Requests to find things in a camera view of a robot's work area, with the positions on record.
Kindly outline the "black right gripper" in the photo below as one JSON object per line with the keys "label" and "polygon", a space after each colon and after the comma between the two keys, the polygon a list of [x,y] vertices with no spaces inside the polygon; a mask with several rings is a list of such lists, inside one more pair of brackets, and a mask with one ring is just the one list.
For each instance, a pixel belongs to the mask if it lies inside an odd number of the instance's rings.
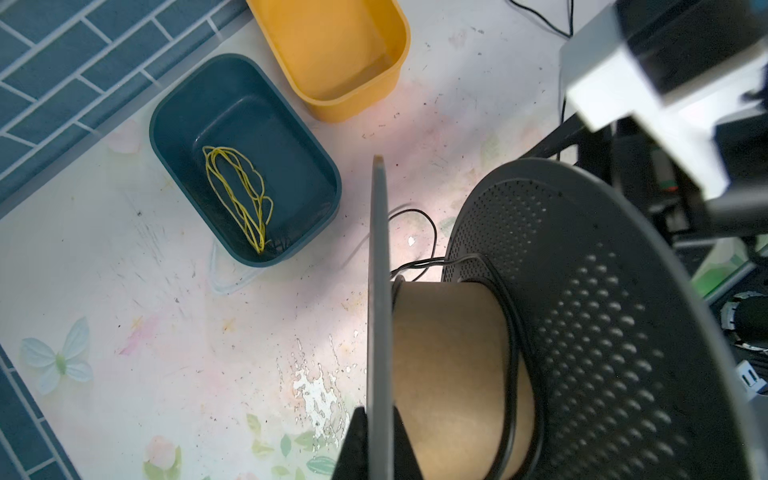
{"label": "black right gripper", "polygon": [[766,234],[767,116],[718,125],[715,146],[730,184],[713,200],[630,118],[592,132],[572,115],[525,155],[551,158],[575,148],[576,166],[618,190],[671,244]]}

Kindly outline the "grey perforated cable spool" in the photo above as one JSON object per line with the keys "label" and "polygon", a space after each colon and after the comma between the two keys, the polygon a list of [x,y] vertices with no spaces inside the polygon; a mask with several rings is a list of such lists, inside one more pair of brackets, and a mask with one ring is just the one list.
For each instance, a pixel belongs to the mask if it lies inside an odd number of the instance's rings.
{"label": "grey perforated cable spool", "polygon": [[525,479],[763,479],[712,313],[654,227],[594,175],[520,159],[463,205],[448,283],[487,284],[534,396]]}

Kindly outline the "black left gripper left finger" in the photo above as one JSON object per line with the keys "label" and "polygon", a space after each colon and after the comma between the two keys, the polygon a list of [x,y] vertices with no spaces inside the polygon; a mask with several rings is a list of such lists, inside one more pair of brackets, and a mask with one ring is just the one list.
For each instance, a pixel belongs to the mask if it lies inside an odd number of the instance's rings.
{"label": "black left gripper left finger", "polygon": [[368,420],[362,406],[353,412],[331,479],[368,479]]}

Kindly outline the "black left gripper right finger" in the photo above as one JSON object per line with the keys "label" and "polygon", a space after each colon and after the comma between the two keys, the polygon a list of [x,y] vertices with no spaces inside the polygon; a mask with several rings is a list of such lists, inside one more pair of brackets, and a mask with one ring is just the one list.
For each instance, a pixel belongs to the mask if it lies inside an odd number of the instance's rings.
{"label": "black left gripper right finger", "polygon": [[416,455],[397,407],[394,407],[394,479],[423,479]]}

